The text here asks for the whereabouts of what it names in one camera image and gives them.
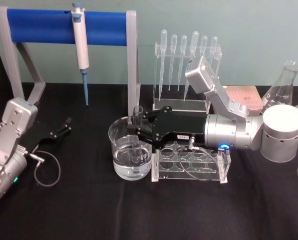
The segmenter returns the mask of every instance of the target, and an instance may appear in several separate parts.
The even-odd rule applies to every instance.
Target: erlenmeyer flask
[[[263,108],[261,113],[266,109],[278,104],[291,105],[293,80],[298,72],[298,63],[296,61],[285,61],[283,70],[279,79],[270,87],[262,97]]]

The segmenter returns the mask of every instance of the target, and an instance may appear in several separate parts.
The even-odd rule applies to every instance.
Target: micropipette
[[[213,60],[213,56],[214,56],[217,44],[218,44],[218,38],[216,36],[213,36],[210,44],[210,59],[209,59],[210,66],[212,65],[212,60]]]
[[[200,45],[200,56],[204,56],[205,50],[207,48],[207,43],[208,43],[208,37],[202,36],[201,45]]]
[[[180,44],[181,57],[180,57],[179,71],[178,71],[178,90],[179,90],[179,86],[180,86],[185,49],[187,48],[187,40],[188,40],[188,37],[186,35],[183,35],[181,37],[181,44]]]
[[[170,45],[170,51],[171,51],[171,58],[170,58],[170,68],[169,68],[169,90],[170,85],[172,81],[172,73],[173,73],[173,62],[174,62],[174,56],[175,56],[175,50],[177,49],[177,35],[172,35],[171,37],[171,45]]]
[[[74,10],[72,13],[72,22],[74,30],[74,39],[78,59],[78,67],[82,74],[84,97],[86,106],[89,105],[88,95],[88,81],[87,73],[89,68],[89,56],[88,56],[88,42],[87,33],[85,27],[85,9],[81,6],[80,2],[74,2],[72,4]]]
[[[159,100],[162,94],[164,59],[165,59],[165,51],[167,50],[167,38],[168,38],[168,31],[166,29],[163,29],[161,31],[161,42],[160,42],[161,67],[160,67],[160,82],[159,82]]]
[[[197,31],[194,31],[192,33],[191,44],[190,44],[190,60],[193,60],[194,59],[194,53],[195,53],[195,50],[197,49],[198,39],[199,39],[199,33]],[[189,89],[189,81],[187,80],[185,82],[183,100],[185,100],[185,97],[187,96],[188,89]]]

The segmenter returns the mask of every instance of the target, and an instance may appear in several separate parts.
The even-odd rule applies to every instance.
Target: test tube rack
[[[161,150],[157,149],[156,154],[152,155],[153,182],[158,182],[159,179],[194,179],[183,170],[183,166],[189,173],[201,180],[227,183],[227,173],[231,164],[230,155],[222,151],[206,149],[213,157],[210,159],[200,150],[182,151],[185,147],[175,141]]]
[[[184,96],[184,84],[186,82],[185,69],[190,60],[190,49],[187,46],[184,55],[184,61],[182,66],[182,74],[180,80],[180,89],[178,90],[178,71],[179,62],[181,58],[181,52],[178,46],[175,51],[174,64],[173,64],[173,74],[171,80],[171,87],[169,90],[169,66],[171,58],[170,41],[168,41],[167,50],[165,53],[165,63],[164,63],[164,74],[163,74],[163,88],[161,98],[159,99],[159,79],[160,79],[160,64],[161,64],[161,50],[160,45],[155,43],[155,63],[154,63],[154,76],[153,76],[153,110],[162,109],[164,106],[171,106],[173,111],[183,111],[183,112],[198,112],[198,113],[208,113],[210,109],[210,102],[206,99],[203,94],[196,94],[191,87],[189,87],[188,95],[186,100],[183,100]],[[198,46],[195,51],[195,58],[199,58],[201,47]],[[219,44],[213,49],[211,46],[207,46],[204,52],[207,57],[209,64],[215,75],[218,76],[222,51]]]

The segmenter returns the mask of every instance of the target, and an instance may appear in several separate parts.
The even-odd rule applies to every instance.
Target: table
[[[24,84],[26,93],[31,88]],[[259,151],[233,150],[227,184],[153,183],[150,174],[125,181],[114,172],[107,131],[127,114],[127,88],[89,85],[89,93],[85,108],[81,84],[47,84],[37,120],[73,119],[72,133],[51,147],[62,176],[55,187],[41,187],[33,178],[36,162],[28,160],[0,200],[0,240],[298,240],[298,154],[274,163]],[[0,92],[0,121],[10,98]],[[151,86],[142,86],[140,102],[151,107]],[[56,168],[43,172],[54,176]]]

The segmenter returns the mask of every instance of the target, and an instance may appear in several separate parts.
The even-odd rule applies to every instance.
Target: plastic dropper
[[[180,44],[181,57],[180,57],[179,70],[178,70],[178,90],[179,90],[180,80],[181,80],[181,75],[182,75],[182,67],[183,67],[185,49],[187,48],[187,40],[188,40],[188,37],[186,35],[183,35],[181,37],[181,44]]]
[[[202,36],[200,45],[200,56],[204,56],[205,50],[207,49],[208,37]]]
[[[171,45],[170,45],[171,58],[170,58],[170,68],[169,68],[169,90],[170,90],[170,85],[171,85],[171,81],[172,81],[173,62],[174,62],[175,51],[177,49],[177,40],[178,40],[177,35],[175,35],[175,34],[172,35]]]
[[[161,94],[162,94],[164,59],[165,59],[165,51],[167,50],[167,38],[168,38],[168,31],[166,29],[163,29],[161,31],[161,41],[160,41],[161,66],[160,66],[160,81],[159,81],[159,100],[161,99]]]
[[[194,31],[192,33],[192,37],[191,37],[190,60],[189,61],[194,59],[194,53],[195,53],[195,50],[197,49],[198,39],[199,39],[199,33],[197,31]],[[188,89],[189,89],[189,81],[186,80],[183,100],[185,100],[185,97],[187,96]]]
[[[218,38],[216,36],[213,36],[210,44],[210,59],[209,59],[210,66],[212,65],[212,60],[213,60],[213,56],[214,56],[217,44],[218,44]]]

